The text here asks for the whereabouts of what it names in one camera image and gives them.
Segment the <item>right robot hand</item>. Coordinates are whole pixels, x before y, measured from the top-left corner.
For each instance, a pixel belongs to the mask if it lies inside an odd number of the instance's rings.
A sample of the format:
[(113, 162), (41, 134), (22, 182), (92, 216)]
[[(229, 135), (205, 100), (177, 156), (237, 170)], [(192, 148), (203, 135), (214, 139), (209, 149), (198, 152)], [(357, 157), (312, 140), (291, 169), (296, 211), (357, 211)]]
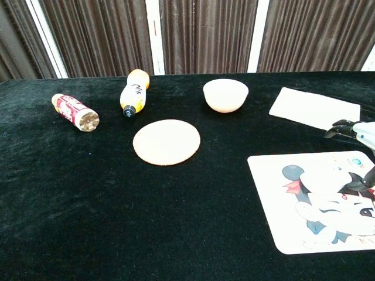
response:
[[(374, 122), (350, 121), (341, 119), (333, 123), (323, 137), (332, 138), (335, 135), (347, 136), (355, 139), (371, 149), (374, 153)], [(369, 191), (374, 187), (374, 167), (364, 177), (350, 173), (352, 181), (345, 185), (346, 189), (353, 191)]]

